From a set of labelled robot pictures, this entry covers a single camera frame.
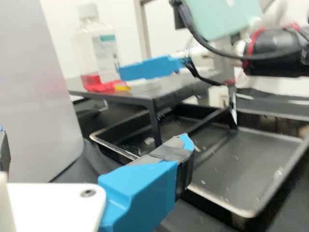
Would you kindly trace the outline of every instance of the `white wall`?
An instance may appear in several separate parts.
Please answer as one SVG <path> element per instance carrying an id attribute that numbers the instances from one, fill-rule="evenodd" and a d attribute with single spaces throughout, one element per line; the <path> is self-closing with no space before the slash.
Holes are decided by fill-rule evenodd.
<path id="1" fill-rule="evenodd" d="M 76 5 L 80 0 L 40 0 L 55 44 L 63 74 L 66 78 L 77 76 L 74 55 L 70 45 L 70 36 L 79 25 Z M 133 0 L 95 0 L 101 20 L 114 26 L 117 34 L 119 56 L 122 65 L 141 60 L 139 37 L 136 26 Z M 286 25 L 290 22 L 306 24 L 309 9 L 308 0 L 276 0 L 270 10 L 267 23 L 279 22 Z M 283 2 L 285 11 L 276 20 L 275 13 Z M 186 29 L 176 31 L 172 8 L 168 0 L 157 0 L 146 5 L 146 15 L 153 56 L 170 54 L 183 50 L 190 34 Z M 254 87 L 258 90 L 276 94 L 309 96 L 307 86 L 309 78 L 302 79 L 269 79 L 247 78 L 242 87 Z"/>
<path id="2" fill-rule="evenodd" d="M 65 78 L 78 76 L 70 37 L 79 25 L 81 0 L 40 0 Z M 133 1 L 95 0 L 101 21 L 114 26 L 122 65 L 141 60 Z"/>

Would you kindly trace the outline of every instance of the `plastic bottle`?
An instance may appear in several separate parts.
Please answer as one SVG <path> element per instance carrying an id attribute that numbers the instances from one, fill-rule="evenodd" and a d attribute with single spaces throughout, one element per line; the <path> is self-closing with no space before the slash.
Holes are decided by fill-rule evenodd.
<path id="1" fill-rule="evenodd" d="M 83 85 L 90 91 L 113 88 L 120 82 L 114 30 L 99 21 L 95 3 L 78 6 L 81 25 L 72 37 L 73 49 Z"/>

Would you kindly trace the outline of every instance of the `stainless steel tray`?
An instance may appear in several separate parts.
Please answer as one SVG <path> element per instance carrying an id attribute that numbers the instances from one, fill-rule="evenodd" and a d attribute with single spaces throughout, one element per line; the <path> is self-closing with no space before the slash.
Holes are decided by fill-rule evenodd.
<path id="1" fill-rule="evenodd" d="M 181 109 L 175 111 L 177 117 L 173 119 L 177 123 L 170 119 L 163 123 L 167 130 L 161 130 L 161 136 L 168 139 L 175 135 L 173 132 L 187 132 L 194 141 L 195 171 L 189 191 L 240 218 L 254 218 L 265 208 L 308 148 L 309 138 L 301 140 L 241 127 L 231 129 L 227 126 L 231 121 L 229 115 L 220 118 L 220 124 L 203 119 L 215 114 L 212 108 Z M 93 133 L 91 139 L 104 154 L 118 157 L 122 163 L 129 162 L 143 151 L 154 149 L 144 140 L 151 136 L 146 118 L 147 113 L 142 112 Z M 126 143 L 134 143 L 139 152 L 125 150 Z"/>

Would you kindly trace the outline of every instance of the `white panel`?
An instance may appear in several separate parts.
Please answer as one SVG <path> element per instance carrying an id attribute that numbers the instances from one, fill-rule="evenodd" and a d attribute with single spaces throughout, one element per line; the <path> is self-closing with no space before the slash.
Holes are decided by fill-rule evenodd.
<path id="1" fill-rule="evenodd" d="M 84 143 L 39 0 L 3 1 L 0 28 L 0 123 L 12 156 L 9 180 L 50 181 Z"/>
<path id="2" fill-rule="evenodd" d="M 106 203 L 93 184 L 8 184 L 18 232 L 97 232 Z M 94 195 L 82 197 L 91 191 Z"/>
<path id="3" fill-rule="evenodd" d="M 0 231 L 15 232 L 13 212 L 6 182 L 7 174 L 0 172 Z"/>

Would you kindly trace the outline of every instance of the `blue plastic part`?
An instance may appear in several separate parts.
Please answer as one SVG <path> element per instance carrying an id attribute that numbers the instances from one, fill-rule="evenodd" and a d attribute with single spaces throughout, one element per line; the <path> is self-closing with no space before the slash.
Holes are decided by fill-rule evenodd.
<path id="1" fill-rule="evenodd" d="M 179 138 L 184 142 L 183 149 L 189 150 L 191 152 L 194 151 L 195 145 L 187 133 L 180 135 Z"/>
<path id="2" fill-rule="evenodd" d="M 182 59 L 161 56 L 119 68 L 122 81 L 133 81 L 141 78 L 153 79 L 171 75 L 183 68 Z"/>
<path id="3" fill-rule="evenodd" d="M 107 201 L 100 232 L 149 232 L 174 208 L 178 163 L 123 166 L 101 175 Z"/>

